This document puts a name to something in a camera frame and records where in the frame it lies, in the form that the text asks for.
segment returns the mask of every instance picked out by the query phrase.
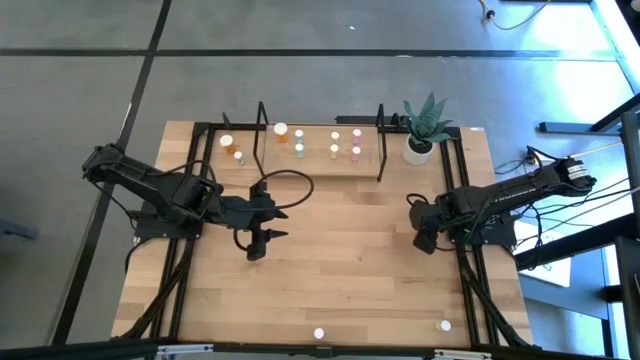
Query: floor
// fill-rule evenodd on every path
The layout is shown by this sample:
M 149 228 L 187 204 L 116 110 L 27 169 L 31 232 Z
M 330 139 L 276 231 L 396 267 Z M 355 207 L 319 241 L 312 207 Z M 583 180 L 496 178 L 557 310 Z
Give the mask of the floor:
M 146 49 L 162 2 L 2 0 L 0 48 Z M 539 6 L 489 4 L 505 24 Z M 535 127 L 594 122 L 633 95 L 585 4 L 552 3 L 531 23 L 503 32 L 483 22 L 475 0 L 183 0 L 171 5 L 159 49 L 419 49 L 459 56 L 156 57 L 127 149 L 150 163 L 167 120 L 220 121 L 224 111 L 231 121 L 253 121 L 264 101 L 273 120 L 331 123 L 337 115 L 374 114 L 379 103 L 402 112 L 402 100 L 420 103 L 433 91 L 448 99 L 445 118 L 486 129 L 498 165 L 521 157 L 527 144 L 560 155 L 615 141 L 540 135 Z M 94 145 L 118 138 L 143 60 L 0 56 L 0 218 L 39 231 L 33 241 L 0 240 L 0 348 L 41 345 L 51 336 L 97 198 L 80 167 Z M 598 188 L 626 177 L 620 146 L 584 160 Z M 139 204 L 123 191 L 114 195 L 129 207 Z M 621 202 L 583 221 L 628 211 Z M 125 216 L 110 207 L 70 342 L 108 338 L 131 238 Z M 603 353 L 599 321 L 589 325 L 594 319 L 532 301 L 527 307 L 537 344 Z M 581 342 L 583 334 L 594 340 Z

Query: vial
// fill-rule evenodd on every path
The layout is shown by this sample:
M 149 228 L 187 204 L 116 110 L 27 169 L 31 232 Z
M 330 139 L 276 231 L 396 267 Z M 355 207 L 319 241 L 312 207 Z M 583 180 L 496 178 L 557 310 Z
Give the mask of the vial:
M 351 151 L 353 152 L 353 155 L 351 156 L 351 160 L 353 160 L 353 161 L 360 160 L 360 147 L 359 146 L 354 146 Z
M 451 323 L 447 320 L 442 320 L 440 323 L 438 323 L 438 326 L 436 326 L 436 328 L 438 330 L 442 330 L 442 331 L 451 331 Z
M 334 144 L 338 144 L 338 140 L 340 139 L 340 133 L 337 131 L 334 131 L 331 133 L 331 139 L 333 140 Z
M 238 161 L 238 165 L 244 166 L 244 157 L 242 156 L 242 153 L 240 151 L 236 151 L 233 154 L 233 157 Z
M 353 145 L 360 144 L 360 135 L 362 135 L 362 131 L 360 131 L 360 129 L 353 130 Z
M 338 150 L 340 150 L 340 148 L 338 147 L 338 145 L 333 144 L 331 145 L 329 150 L 331 150 L 331 154 L 329 154 L 329 157 L 331 157 L 332 160 L 335 160 L 338 157 Z
M 286 143 L 289 140 L 287 136 L 287 124 L 277 123 L 273 126 L 273 131 L 276 133 L 276 140 L 279 143 Z
M 298 129 L 296 130 L 296 143 L 297 144 L 304 144 L 304 139 L 302 138 L 304 136 L 304 131 Z
M 304 145 L 296 144 L 296 156 L 298 159 L 302 159 L 304 157 Z
M 233 137 L 231 135 L 222 135 L 220 137 L 220 145 L 222 145 L 229 155 L 236 152 L 237 146 L 233 143 Z
M 324 337 L 324 330 L 322 330 L 322 328 L 316 328 L 313 330 L 313 337 L 316 338 L 316 340 L 322 340 Z

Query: wooden table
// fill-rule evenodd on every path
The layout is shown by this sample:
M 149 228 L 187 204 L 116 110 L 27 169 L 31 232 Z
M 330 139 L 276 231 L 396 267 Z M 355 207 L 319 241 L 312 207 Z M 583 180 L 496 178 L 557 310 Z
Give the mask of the wooden table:
M 192 129 L 192 122 L 167 123 L 158 168 L 166 170 L 185 162 Z M 244 167 L 216 146 L 224 133 L 216 131 L 211 165 L 218 182 L 225 186 L 224 195 L 248 197 L 248 187 L 260 177 L 249 155 L 253 132 L 231 132 L 247 154 Z M 494 182 L 484 131 L 462 128 L 461 134 L 471 183 Z M 413 247 L 415 231 L 405 201 L 410 192 L 430 200 L 445 192 L 439 147 L 427 164 L 412 166 L 400 154 L 405 137 L 387 134 L 388 160 L 379 183 L 367 177 L 314 177 L 315 192 L 307 202 L 286 210 L 289 219 L 264 225 L 289 235 L 271 241 L 267 256 L 259 261 L 246 260 L 230 230 L 205 225 L 195 245 L 179 340 L 469 346 L 455 255 L 427 255 Z M 264 141 L 261 134 L 262 146 L 274 145 Z M 451 144 L 450 153 L 454 154 Z M 452 167 L 459 186 L 455 156 Z M 304 179 L 268 180 L 268 191 L 279 204 L 295 201 L 307 190 Z M 240 241 L 248 243 L 246 235 L 241 234 Z M 153 240 L 132 256 L 113 335 L 128 330 L 156 295 L 167 244 L 166 239 Z M 451 246 L 446 235 L 439 244 Z M 519 335 L 532 341 L 513 259 L 499 247 L 486 246 L 484 254 L 494 302 Z M 172 303 L 170 298 L 161 334 L 168 332 Z M 481 340 L 487 342 L 477 299 L 475 308 Z M 450 332 L 436 327 L 445 319 L 453 326 Z M 323 340 L 313 337 L 317 327 L 325 331 Z

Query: metal leg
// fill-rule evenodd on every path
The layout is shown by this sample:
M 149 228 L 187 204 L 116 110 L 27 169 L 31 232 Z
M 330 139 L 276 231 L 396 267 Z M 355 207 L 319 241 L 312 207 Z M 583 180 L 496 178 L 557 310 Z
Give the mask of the metal leg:
M 640 94 L 635 95 L 595 124 L 542 122 L 540 132 L 548 134 L 608 135 L 620 134 L 620 117 L 640 105 Z
M 613 336 L 611 334 L 611 321 L 609 321 L 609 319 L 602 319 L 601 321 L 604 356 L 613 357 Z
M 38 232 L 0 219 L 0 237 L 2 235 L 16 235 L 27 239 L 35 239 Z
M 635 215 L 621 216 L 591 229 L 544 244 L 539 248 L 521 252 L 516 255 L 518 271 L 529 268 L 531 266 L 529 262 L 534 258 L 537 260 L 537 265 L 544 265 L 613 244 L 614 236 L 635 237 L 635 233 Z

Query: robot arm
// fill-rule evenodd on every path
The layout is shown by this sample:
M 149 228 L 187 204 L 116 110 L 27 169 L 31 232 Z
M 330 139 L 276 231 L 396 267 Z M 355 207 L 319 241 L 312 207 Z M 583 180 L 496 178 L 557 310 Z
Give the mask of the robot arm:
M 585 196 L 596 179 L 580 160 L 559 159 L 531 174 L 486 187 L 467 186 L 439 195 L 435 204 L 424 197 L 411 203 L 411 225 L 418 230 L 414 245 L 431 254 L 438 232 L 464 244 L 515 245 L 511 210 L 551 195 Z
M 267 184 L 262 180 L 250 188 L 249 200 L 221 196 L 224 188 L 212 180 L 158 170 L 127 157 L 113 144 L 96 147 L 82 170 L 84 178 L 94 184 L 117 184 L 144 199 L 142 211 L 129 212 L 138 222 L 150 221 L 160 228 L 188 228 L 207 222 L 250 231 L 251 244 L 246 250 L 247 259 L 252 261 L 265 256 L 266 243 L 271 238 L 287 234 L 260 228 L 263 222 L 287 218 L 266 192 Z

